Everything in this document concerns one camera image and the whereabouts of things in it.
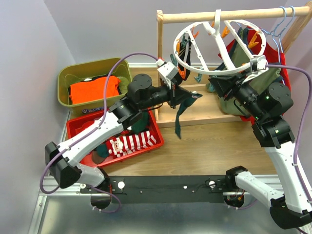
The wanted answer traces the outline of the teal clothes peg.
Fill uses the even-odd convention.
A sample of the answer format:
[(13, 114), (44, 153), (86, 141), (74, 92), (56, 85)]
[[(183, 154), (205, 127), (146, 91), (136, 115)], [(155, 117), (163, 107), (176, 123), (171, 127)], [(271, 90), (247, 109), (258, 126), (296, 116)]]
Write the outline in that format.
[(202, 74), (197, 74), (197, 76), (194, 77), (195, 81), (197, 83), (201, 83), (201, 80), (202, 80)]

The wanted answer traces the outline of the white round clip hanger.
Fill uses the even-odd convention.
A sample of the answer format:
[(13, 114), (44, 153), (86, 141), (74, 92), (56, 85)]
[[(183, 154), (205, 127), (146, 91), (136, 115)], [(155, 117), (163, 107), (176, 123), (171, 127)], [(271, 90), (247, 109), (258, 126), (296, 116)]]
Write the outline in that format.
[[(209, 75), (209, 76), (221, 76), (221, 75), (234, 75), (236, 73), (242, 72), (244, 70), (247, 70), (249, 68), (249, 62), (242, 64), (239, 67), (236, 67), (233, 62), (230, 59), (229, 53), (227, 51), (226, 45), (221, 37), (221, 33), (220, 33), (220, 22), (221, 22), (221, 10), (218, 9), (215, 11), (214, 14), (214, 22), (216, 23), (216, 25), (214, 27), (212, 27), (210, 25), (210, 23), (208, 21), (200, 21), (200, 22), (195, 22), (192, 23), (190, 25), (188, 25), (187, 27), (185, 27), (176, 37), (174, 43), (173, 43), (173, 50), (174, 50), (174, 56), (177, 60), (177, 62), (179, 64), (181, 64), (183, 67), (185, 67), (186, 69), (190, 70), (190, 71), (194, 71), (197, 72), (199, 74), (204, 74), (204, 75)], [(230, 30), (230, 33), (233, 35), (234, 39), (238, 42), (238, 44), (241, 46), (241, 48), (243, 49), (244, 53), (247, 55), (247, 57), (249, 59), (252, 59), (254, 57), (257, 56), (261, 56), (264, 53), (265, 50), (265, 46), (266, 46), (266, 37), (265, 34), (263, 33), (263, 31), (256, 26), (255, 24), (243, 20), (243, 19), (238, 19), (238, 20), (234, 20), (234, 22), (243, 24), (245, 26), (248, 26), (250, 28), (252, 28), (253, 30), (255, 30), (261, 37), (262, 39), (262, 44), (261, 44), (261, 49), (260, 52), (257, 55), (252, 55), (251, 52), (249, 51), (247, 45), (242, 41), (242, 39), (240, 38), (240, 36), (238, 35), (238, 33), (235, 31), (235, 29), (231, 26), (231, 20), (226, 20), (224, 21), (226, 27)], [(198, 26), (198, 25), (203, 25), (204, 29), (206, 30), (207, 33), (209, 33), (215, 40), (217, 47), (219, 49), (222, 61), (226, 67), (225, 70), (209, 70), (209, 68), (207, 67), (206, 61), (203, 58), (201, 51), (196, 43), (196, 40), (191, 32), (192, 28)], [(200, 60), (200, 63), (202, 65), (201, 68), (194, 68), (190, 65), (188, 65), (187, 63), (183, 62), (177, 54), (176, 51), (176, 46), (178, 44), (178, 40), (180, 40), (180, 38), (184, 35), (187, 34), (190, 37), (190, 41), (195, 49), (197, 58)]]

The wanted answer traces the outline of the dark green sock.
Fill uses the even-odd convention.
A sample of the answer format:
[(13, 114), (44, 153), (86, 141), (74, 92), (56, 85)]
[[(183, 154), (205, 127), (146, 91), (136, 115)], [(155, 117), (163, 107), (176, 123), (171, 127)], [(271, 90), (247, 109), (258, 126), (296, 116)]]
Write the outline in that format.
[(192, 92), (191, 97), (188, 97), (186, 100), (184, 100), (180, 106), (179, 109), (176, 113), (176, 117), (175, 117), (175, 134), (177, 135), (177, 137), (179, 139), (182, 139), (181, 136), (181, 124), (180, 124), (180, 116), (189, 108), (191, 107), (194, 102), (201, 98), (203, 95), (200, 93), (197, 93), (196, 91)]

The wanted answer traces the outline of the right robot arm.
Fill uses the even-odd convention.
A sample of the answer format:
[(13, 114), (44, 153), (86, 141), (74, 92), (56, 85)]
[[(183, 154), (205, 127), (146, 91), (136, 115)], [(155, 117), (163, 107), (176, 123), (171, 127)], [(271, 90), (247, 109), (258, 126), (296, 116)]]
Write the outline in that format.
[(293, 100), (287, 86), (273, 82), (259, 94), (243, 74), (233, 77), (210, 77), (217, 95), (234, 98), (255, 119), (253, 133), (274, 164), (283, 191), (279, 192), (255, 178), (243, 166), (226, 172), (225, 187), (242, 189), (266, 205), (274, 222), (282, 229), (300, 228), (312, 221), (312, 203), (302, 185), (300, 162), (295, 156), (295, 137), (283, 114)]

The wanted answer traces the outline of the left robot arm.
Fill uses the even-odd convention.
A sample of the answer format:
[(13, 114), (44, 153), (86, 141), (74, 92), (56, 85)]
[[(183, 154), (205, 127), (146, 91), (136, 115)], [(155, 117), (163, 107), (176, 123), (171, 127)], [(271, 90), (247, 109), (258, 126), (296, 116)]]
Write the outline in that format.
[(104, 192), (108, 187), (104, 171), (82, 165), (80, 161), (105, 140), (139, 121), (144, 110), (165, 102), (174, 108), (190, 98), (201, 97), (201, 94), (179, 86), (175, 79), (171, 83), (170, 86), (154, 87), (150, 76), (136, 75), (125, 96), (109, 107), (99, 120), (67, 141), (48, 143), (44, 148), (45, 163), (58, 187), (64, 189), (82, 183), (91, 185), (98, 193)]

